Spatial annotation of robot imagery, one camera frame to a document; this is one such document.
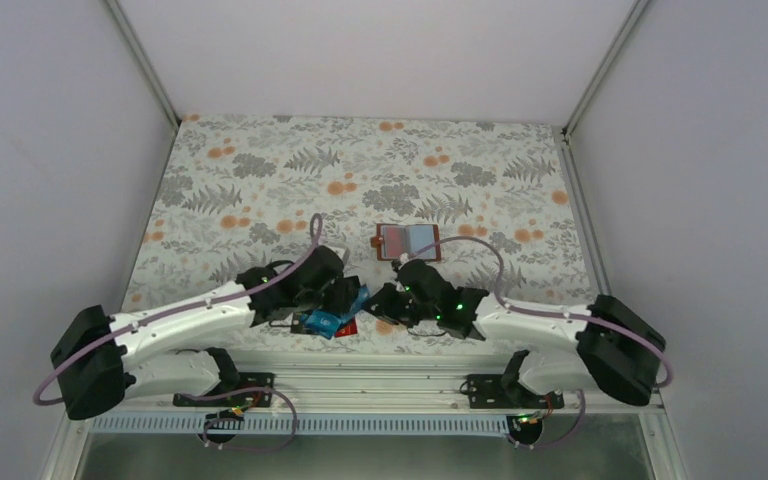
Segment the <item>brown leather card holder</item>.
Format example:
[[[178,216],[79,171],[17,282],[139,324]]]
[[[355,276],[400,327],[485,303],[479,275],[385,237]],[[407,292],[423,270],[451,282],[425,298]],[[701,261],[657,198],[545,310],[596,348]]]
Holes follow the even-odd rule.
[[[377,224],[370,246],[379,261],[398,260],[403,254],[415,254],[440,240],[436,224]]]

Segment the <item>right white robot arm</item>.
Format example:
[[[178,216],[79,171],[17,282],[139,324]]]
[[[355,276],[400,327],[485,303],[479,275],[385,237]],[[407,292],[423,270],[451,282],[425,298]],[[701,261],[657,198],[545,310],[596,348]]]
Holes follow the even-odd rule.
[[[433,321],[460,340],[515,343],[519,348],[501,382],[504,399],[515,407],[555,391],[590,389],[646,406],[663,366],[664,337],[609,295],[573,306],[514,301],[481,288],[455,287],[429,263],[411,260],[363,308],[405,327]]]

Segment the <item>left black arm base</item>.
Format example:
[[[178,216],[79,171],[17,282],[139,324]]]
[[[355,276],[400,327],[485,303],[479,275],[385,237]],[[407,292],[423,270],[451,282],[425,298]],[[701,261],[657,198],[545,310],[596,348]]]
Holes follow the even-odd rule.
[[[228,392],[253,387],[273,387],[275,374],[270,372],[240,372],[236,382],[223,381],[205,396],[213,397],[223,395],[222,398],[212,400],[193,400],[181,394],[173,396],[172,405],[175,407],[215,407],[220,409],[269,407],[272,395],[262,391],[247,391],[235,395],[226,396]]]

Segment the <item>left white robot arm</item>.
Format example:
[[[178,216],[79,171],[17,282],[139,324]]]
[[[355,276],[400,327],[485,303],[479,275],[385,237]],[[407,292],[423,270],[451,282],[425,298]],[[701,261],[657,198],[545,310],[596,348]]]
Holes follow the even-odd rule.
[[[94,418],[136,397],[172,395],[184,405],[235,401],[245,382],[217,339],[294,314],[313,315],[327,332],[340,329],[367,294],[358,277],[345,275],[343,257],[317,246],[298,261],[250,268],[164,307],[80,311],[50,354],[68,418]]]

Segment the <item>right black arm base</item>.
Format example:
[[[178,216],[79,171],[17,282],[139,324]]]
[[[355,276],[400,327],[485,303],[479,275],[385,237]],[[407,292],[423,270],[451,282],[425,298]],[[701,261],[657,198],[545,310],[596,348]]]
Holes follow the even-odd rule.
[[[513,381],[504,381],[501,374],[471,374],[459,387],[471,409],[548,409],[563,408],[563,395],[551,393],[538,396]]]

